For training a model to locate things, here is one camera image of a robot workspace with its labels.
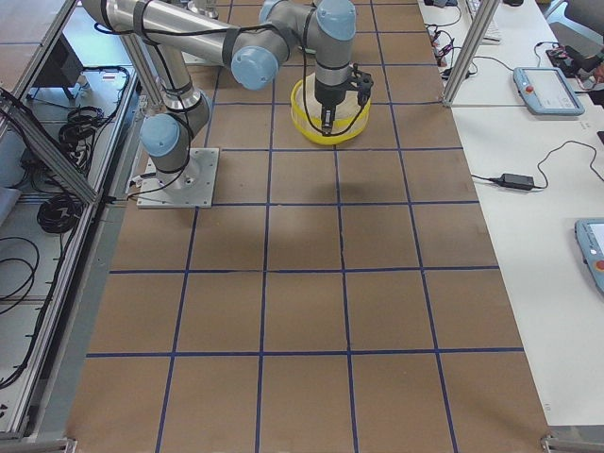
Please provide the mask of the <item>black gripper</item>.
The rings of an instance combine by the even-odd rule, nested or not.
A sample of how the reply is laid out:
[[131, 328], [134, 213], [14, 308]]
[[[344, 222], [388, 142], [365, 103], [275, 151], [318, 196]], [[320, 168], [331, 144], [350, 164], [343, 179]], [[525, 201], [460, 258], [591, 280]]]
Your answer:
[[314, 97], [322, 106], [321, 132], [323, 136], [331, 135], [336, 107], [343, 103], [349, 84], [327, 85], [320, 80], [314, 83]]

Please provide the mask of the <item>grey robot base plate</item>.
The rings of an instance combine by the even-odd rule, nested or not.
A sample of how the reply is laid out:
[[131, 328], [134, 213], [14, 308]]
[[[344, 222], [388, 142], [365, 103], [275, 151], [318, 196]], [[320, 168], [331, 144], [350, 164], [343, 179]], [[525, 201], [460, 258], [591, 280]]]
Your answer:
[[147, 160], [146, 171], [156, 173], [145, 178], [136, 201], [140, 209], [188, 209], [210, 208], [214, 193], [215, 178], [220, 150], [212, 148], [192, 148], [188, 167], [178, 179], [165, 188], [176, 177], [158, 173], [154, 162]]

